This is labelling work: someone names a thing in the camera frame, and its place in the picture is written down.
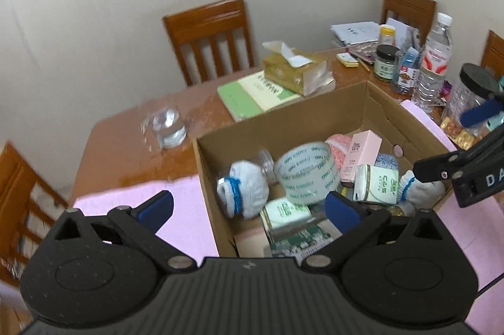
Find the green tissue pack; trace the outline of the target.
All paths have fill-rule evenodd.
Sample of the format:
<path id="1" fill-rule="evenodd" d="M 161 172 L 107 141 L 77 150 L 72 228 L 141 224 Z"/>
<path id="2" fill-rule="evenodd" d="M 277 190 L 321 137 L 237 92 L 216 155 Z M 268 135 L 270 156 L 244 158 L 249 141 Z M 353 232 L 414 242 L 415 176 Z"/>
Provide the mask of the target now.
<path id="1" fill-rule="evenodd" d="M 309 219 L 311 211 L 307 205 L 294 205 L 288 199 L 280 198 L 268 201 L 260 216 L 265 228 L 276 230 Z"/>
<path id="2" fill-rule="evenodd" d="M 395 205 L 398 184 L 397 170 L 361 164 L 355 170 L 353 200 L 373 205 Z"/>

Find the pink cosmetic box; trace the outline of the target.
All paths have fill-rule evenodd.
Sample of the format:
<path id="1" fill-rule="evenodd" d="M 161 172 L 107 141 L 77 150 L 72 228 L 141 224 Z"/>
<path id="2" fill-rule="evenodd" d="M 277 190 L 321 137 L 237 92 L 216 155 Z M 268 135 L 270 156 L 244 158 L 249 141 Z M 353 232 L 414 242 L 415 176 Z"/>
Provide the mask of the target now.
<path id="1" fill-rule="evenodd" d="M 371 130 L 353 135 L 340 170 L 340 181 L 343 185 L 354 183 L 355 172 L 359 165 L 375 163 L 381 144 L 382 138 Z"/>

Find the white sock blue trim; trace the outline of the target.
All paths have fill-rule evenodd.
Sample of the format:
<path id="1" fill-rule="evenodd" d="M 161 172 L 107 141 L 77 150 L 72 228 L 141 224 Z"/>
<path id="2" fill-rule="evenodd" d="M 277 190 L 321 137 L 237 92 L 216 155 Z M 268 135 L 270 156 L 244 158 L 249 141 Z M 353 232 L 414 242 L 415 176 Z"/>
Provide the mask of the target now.
<path id="1" fill-rule="evenodd" d="M 253 162 L 234 162 L 228 174 L 217 181 L 221 210 L 228 218 L 257 217 L 269 197 L 269 185 L 261 167 Z"/>

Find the blue grey sock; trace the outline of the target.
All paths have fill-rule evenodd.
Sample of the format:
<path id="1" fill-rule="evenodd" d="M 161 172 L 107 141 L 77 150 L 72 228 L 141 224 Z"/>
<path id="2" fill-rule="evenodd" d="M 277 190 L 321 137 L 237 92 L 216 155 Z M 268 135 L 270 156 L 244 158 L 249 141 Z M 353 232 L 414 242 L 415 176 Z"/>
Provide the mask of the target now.
<path id="1" fill-rule="evenodd" d="M 374 165 L 384 169 L 399 170 L 397 158 L 391 154 L 379 153 Z"/>

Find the black lid plastic jar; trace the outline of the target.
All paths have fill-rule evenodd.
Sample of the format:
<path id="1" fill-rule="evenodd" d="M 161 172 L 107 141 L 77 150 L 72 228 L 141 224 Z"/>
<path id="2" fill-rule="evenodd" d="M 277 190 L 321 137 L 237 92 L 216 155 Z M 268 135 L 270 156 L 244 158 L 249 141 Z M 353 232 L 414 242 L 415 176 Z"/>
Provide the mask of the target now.
<path id="1" fill-rule="evenodd" d="M 498 91 L 499 84 L 492 74 L 482 66 L 473 63 L 465 63 L 459 72 L 459 76 L 453 85 L 447 105 L 443 111 L 443 119 L 448 118 L 444 132 L 451 139 L 455 139 L 462 130 L 467 130 L 471 135 L 479 136 L 484 131 L 486 121 L 475 124 L 471 127 L 461 124 L 461 115 L 474 107 L 480 106 L 485 99 L 479 96 L 473 89 L 476 85 Z"/>

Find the wooden chair at right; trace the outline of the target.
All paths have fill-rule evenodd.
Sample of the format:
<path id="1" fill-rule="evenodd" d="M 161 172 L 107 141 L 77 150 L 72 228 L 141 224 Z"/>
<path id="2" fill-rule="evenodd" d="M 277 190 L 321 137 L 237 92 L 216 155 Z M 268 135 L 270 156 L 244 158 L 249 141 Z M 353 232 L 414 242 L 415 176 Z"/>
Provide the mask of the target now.
<path id="1" fill-rule="evenodd" d="M 489 30 L 481 66 L 491 73 L 496 80 L 504 74 L 504 39 Z"/>

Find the pink cloth mat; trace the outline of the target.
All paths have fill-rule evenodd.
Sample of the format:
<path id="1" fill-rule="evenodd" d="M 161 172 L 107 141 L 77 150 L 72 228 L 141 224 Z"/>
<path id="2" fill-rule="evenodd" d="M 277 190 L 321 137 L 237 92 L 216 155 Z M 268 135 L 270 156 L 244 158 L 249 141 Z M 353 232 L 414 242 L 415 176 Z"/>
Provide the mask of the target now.
<path id="1" fill-rule="evenodd" d="M 235 123 L 196 142 L 197 166 L 219 255 L 196 263 L 157 236 L 179 200 L 168 192 L 103 217 L 78 215 L 84 249 L 104 255 L 106 306 L 68 334 L 468 334 L 478 280 L 432 210 L 404 221 L 374 211 L 303 262 L 237 258 L 217 206 L 219 168 L 260 148 L 282 157 L 302 146 L 329 154 L 322 138 L 364 116 L 403 147 L 421 181 L 451 181 L 461 207 L 503 188 L 503 132 L 448 152 L 386 94 L 344 88 Z"/>

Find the clear glass mug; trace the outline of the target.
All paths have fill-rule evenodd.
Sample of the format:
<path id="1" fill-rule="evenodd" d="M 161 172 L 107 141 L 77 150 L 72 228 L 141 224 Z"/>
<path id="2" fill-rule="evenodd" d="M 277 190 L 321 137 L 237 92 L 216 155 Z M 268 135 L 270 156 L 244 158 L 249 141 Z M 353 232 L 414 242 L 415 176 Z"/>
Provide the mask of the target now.
<path id="1" fill-rule="evenodd" d="M 187 135 L 180 112 L 171 107 L 148 114 L 140 129 L 144 145 L 150 152 L 178 147 Z"/>

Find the brown cardboard box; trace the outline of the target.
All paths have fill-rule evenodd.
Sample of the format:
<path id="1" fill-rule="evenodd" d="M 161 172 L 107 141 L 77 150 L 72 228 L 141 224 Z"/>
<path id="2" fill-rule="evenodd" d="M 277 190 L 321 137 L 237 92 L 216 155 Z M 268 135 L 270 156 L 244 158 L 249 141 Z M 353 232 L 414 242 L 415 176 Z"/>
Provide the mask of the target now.
<path id="1" fill-rule="evenodd" d="M 321 161 L 324 151 L 320 144 L 329 136 L 365 130 L 381 138 L 381 152 L 402 149 L 398 158 L 401 171 L 412 169 L 420 159 L 448 152 L 414 115 L 371 82 L 305 99 L 197 138 L 193 143 L 197 170 L 219 255 L 234 258 L 235 236 L 261 225 L 258 217 L 229 218 L 222 209 L 217 181 L 233 163 L 263 150 L 274 161 L 286 156 L 289 165 L 307 158 Z"/>

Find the wooden chair at left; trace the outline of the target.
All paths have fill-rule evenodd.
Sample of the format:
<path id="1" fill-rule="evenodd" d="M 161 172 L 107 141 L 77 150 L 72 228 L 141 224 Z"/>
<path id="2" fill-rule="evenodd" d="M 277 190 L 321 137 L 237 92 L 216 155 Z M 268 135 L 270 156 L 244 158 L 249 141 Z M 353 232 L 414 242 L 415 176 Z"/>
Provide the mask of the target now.
<path id="1" fill-rule="evenodd" d="M 55 224 L 55 218 L 32 198 L 34 187 L 41 187 L 55 205 L 64 209 L 68 202 L 41 177 L 28 161 L 7 141 L 1 151 L 1 282 L 12 287 L 20 284 L 20 267 L 25 267 L 30 258 L 20 249 L 20 242 L 27 239 L 36 245 L 43 237 L 34 233 L 26 225 L 33 215 L 48 226 Z"/>

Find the dark green glass jar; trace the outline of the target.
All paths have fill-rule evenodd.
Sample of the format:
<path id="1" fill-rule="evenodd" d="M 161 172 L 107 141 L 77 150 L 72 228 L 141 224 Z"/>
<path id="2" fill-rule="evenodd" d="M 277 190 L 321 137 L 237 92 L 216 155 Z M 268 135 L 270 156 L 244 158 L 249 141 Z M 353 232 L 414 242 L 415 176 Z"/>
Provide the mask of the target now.
<path id="1" fill-rule="evenodd" d="M 390 82 L 394 74 L 396 55 L 399 49 L 389 44 L 379 44 L 376 48 L 373 73 L 382 81 Z"/>

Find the yellow tissue box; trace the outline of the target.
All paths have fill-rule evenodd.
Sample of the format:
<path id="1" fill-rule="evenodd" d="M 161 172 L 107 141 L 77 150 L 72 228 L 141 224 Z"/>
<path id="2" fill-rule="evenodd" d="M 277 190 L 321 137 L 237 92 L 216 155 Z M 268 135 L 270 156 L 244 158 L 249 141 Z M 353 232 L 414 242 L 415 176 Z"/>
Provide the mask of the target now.
<path id="1" fill-rule="evenodd" d="M 264 76 L 301 96 L 309 96 L 334 81 L 331 63 L 319 54 L 291 48 L 281 41 L 264 42 L 269 52 L 263 59 Z"/>

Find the green notebook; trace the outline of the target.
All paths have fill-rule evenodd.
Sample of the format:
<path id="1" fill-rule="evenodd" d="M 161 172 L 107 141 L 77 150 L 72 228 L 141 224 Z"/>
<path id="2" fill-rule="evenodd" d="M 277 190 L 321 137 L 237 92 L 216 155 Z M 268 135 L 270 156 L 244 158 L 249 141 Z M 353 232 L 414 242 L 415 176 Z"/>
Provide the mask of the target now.
<path id="1" fill-rule="evenodd" d="M 301 99 L 299 94 L 266 79 L 264 71 L 221 85 L 217 93 L 235 122 Z"/>

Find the white papers stack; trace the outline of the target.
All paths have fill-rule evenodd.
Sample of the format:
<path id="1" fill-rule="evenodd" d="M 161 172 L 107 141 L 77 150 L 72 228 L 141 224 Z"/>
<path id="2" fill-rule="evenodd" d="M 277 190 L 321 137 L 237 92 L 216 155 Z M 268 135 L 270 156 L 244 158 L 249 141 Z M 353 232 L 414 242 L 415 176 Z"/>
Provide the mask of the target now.
<path id="1" fill-rule="evenodd" d="M 331 26 L 331 32 L 345 46 L 378 40 L 379 24 L 373 21 L 337 24 Z"/>

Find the wooden chair at back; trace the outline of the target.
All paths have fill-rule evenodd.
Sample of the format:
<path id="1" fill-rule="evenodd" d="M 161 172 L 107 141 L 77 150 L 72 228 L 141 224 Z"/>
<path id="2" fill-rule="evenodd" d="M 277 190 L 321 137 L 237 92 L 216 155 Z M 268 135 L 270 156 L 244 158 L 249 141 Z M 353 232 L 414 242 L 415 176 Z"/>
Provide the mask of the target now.
<path id="1" fill-rule="evenodd" d="M 191 74 L 190 66 L 183 53 L 184 47 L 190 48 L 194 55 L 197 74 L 201 83 L 210 80 L 208 64 L 203 57 L 203 42 L 207 42 L 210 46 L 215 73 L 218 78 L 226 75 L 225 65 L 218 45 L 220 38 L 226 40 L 232 71 L 242 70 L 234 37 L 236 31 L 243 34 L 247 67 L 252 68 L 255 66 L 255 55 L 245 0 L 220 0 L 177 14 L 164 16 L 162 22 L 185 83 L 189 87 L 194 85 L 196 80 Z"/>

